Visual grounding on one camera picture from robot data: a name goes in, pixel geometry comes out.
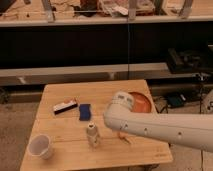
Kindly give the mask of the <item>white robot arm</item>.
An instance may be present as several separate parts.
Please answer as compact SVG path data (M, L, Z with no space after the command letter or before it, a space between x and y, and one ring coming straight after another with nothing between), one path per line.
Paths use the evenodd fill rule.
M118 91L107 106L105 125L116 131L213 153L213 116L208 114L148 114L133 112L135 99Z

